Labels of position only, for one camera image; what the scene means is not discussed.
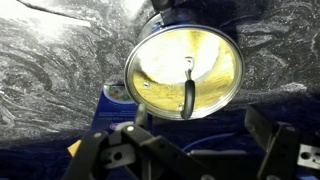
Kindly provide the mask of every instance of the cooking pot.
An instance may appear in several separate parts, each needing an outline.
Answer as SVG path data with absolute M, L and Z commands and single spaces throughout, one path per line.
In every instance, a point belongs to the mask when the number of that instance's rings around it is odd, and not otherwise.
M 161 11 L 142 29 L 125 66 L 125 85 L 152 115 L 186 120 L 224 107 L 240 88 L 236 43 L 189 9 Z

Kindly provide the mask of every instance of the metal bolt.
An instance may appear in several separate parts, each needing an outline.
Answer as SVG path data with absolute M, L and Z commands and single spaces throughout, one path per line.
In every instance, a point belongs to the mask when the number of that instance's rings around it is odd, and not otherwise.
M 215 178 L 209 174 L 204 174 L 201 176 L 201 180 L 215 180 Z
M 145 88 L 150 87 L 150 83 L 148 81 L 143 82 L 143 87 Z
M 292 126 L 288 126 L 288 127 L 287 127 L 287 130 L 288 130 L 288 131 L 295 131 L 296 129 L 295 129 L 294 127 L 292 127 Z
M 95 133 L 95 134 L 93 135 L 93 137 L 98 138 L 98 137 L 100 137 L 101 135 L 102 135 L 101 133 Z
M 133 126 L 128 126 L 127 127 L 127 131 L 133 131 L 134 130 L 134 127 Z
M 269 175 L 269 176 L 267 176 L 267 180 L 281 180 L 281 179 L 278 176 Z
M 187 60 L 187 67 L 188 69 L 192 69 L 193 68 L 193 61 L 194 59 L 192 57 L 186 57 Z

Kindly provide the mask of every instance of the pot handle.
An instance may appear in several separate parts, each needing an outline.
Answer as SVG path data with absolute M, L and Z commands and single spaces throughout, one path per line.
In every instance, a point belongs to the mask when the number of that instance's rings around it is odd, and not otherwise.
M 184 120 L 188 120 L 193 112 L 194 108 L 194 100 L 196 96 L 196 86 L 193 80 L 187 80 L 185 82 L 185 97 L 184 97 L 184 107 L 181 111 L 181 118 Z
M 174 5 L 174 0 L 151 0 L 156 11 L 164 11 Z

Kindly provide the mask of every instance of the black and white stone surface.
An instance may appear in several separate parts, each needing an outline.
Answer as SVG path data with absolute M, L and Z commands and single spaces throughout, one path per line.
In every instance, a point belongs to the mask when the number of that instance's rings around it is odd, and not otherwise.
M 103 83 L 122 79 L 137 35 L 155 12 L 148 0 L 22 2 L 86 21 L 0 1 L 0 177 L 59 179 L 70 158 L 65 148 L 89 129 Z M 245 106 L 257 103 L 276 120 L 308 132 L 319 127 L 317 0 L 176 3 L 199 9 L 238 43 L 245 77 L 226 107 L 235 111 L 192 122 L 157 120 L 155 134 L 183 147 L 202 137 L 236 132 L 243 128 Z M 257 149 L 246 135 L 228 142 L 218 149 Z

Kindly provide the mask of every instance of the black mechanical arm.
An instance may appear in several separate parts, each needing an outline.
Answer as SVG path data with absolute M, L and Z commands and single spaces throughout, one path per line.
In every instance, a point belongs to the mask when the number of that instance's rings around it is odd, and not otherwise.
M 146 106 L 140 105 L 134 123 L 120 124 L 112 135 L 84 136 L 64 180 L 106 179 L 125 167 L 135 179 L 291 180 L 297 166 L 320 169 L 319 138 L 305 140 L 290 124 L 272 123 L 249 107 L 245 126 L 265 150 L 265 157 L 239 153 L 192 151 L 185 153 L 146 128 Z

